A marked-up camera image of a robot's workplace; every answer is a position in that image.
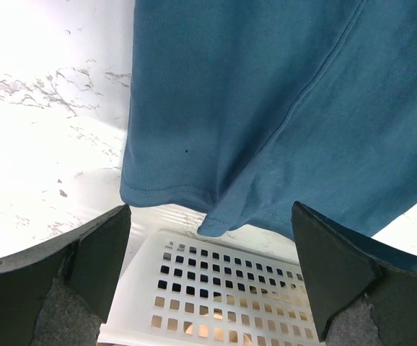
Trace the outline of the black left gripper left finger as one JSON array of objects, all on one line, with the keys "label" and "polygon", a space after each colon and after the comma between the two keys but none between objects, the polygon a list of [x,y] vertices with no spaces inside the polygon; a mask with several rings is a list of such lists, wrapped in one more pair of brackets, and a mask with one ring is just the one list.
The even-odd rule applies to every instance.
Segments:
[{"label": "black left gripper left finger", "polygon": [[0,345],[96,345],[126,253],[131,211],[0,258]]}]

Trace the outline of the blue t-shirt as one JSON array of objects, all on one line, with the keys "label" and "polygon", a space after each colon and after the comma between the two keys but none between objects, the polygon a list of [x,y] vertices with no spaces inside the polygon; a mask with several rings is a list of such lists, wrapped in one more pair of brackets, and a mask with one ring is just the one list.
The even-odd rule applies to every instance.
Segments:
[{"label": "blue t-shirt", "polygon": [[417,203],[417,1],[137,1],[120,196],[375,235]]}]

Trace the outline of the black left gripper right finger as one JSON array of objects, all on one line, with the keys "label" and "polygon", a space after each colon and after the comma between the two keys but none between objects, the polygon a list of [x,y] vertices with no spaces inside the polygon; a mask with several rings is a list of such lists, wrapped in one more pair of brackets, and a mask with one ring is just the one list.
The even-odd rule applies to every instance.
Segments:
[{"label": "black left gripper right finger", "polygon": [[296,202],[294,240],[319,341],[417,345],[417,256]]}]

